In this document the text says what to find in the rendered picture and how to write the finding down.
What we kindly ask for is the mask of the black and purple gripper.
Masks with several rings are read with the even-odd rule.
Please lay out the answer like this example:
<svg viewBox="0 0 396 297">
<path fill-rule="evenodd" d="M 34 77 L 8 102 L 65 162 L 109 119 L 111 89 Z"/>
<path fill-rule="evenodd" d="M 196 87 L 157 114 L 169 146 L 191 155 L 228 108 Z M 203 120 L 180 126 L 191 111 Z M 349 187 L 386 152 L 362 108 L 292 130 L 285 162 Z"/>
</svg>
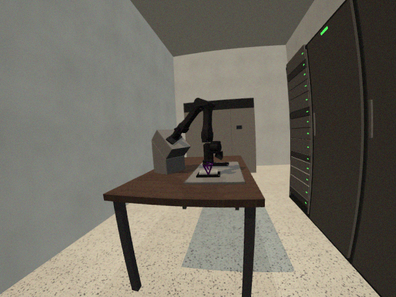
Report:
<svg viewBox="0 0 396 297">
<path fill-rule="evenodd" d="M 213 165 L 213 160 L 208 160 L 208 158 L 207 158 L 207 153 L 209 153 L 209 152 L 204 152 L 204 159 L 203 159 L 203 164 L 202 164 L 202 166 L 204 167 L 206 173 L 207 173 L 207 174 L 210 174 L 210 171 L 211 171 L 212 165 Z M 211 164 L 210 164 L 210 163 L 211 163 Z M 210 169 L 208 168 L 208 166 L 210 166 Z M 207 169 L 209 170 L 209 172 L 207 171 L 206 167 L 207 167 Z"/>
</svg>

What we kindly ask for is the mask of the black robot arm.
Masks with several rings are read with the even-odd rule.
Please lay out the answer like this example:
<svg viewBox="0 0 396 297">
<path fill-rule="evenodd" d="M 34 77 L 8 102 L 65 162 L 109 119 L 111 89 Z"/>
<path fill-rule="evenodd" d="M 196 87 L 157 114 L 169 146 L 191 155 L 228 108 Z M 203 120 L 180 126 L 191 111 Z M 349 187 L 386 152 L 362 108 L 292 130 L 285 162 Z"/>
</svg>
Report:
<svg viewBox="0 0 396 297">
<path fill-rule="evenodd" d="M 210 142 L 205 143 L 204 152 L 207 153 L 208 160 L 213 160 L 213 154 L 215 153 L 215 157 L 222 160 L 223 151 L 221 151 L 222 146 L 220 141 L 213 141 L 213 132 L 212 132 L 212 110 L 215 107 L 215 104 L 208 102 L 207 100 L 203 100 L 201 98 L 196 98 L 194 100 L 194 105 L 185 119 L 178 124 L 176 128 L 174 128 L 174 133 L 167 137 L 166 140 L 170 144 L 174 144 L 180 138 L 182 138 L 182 133 L 186 133 L 189 130 L 189 126 L 196 118 L 196 116 L 203 110 L 203 128 L 201 132 L 202 142 Z"/>
</svg>

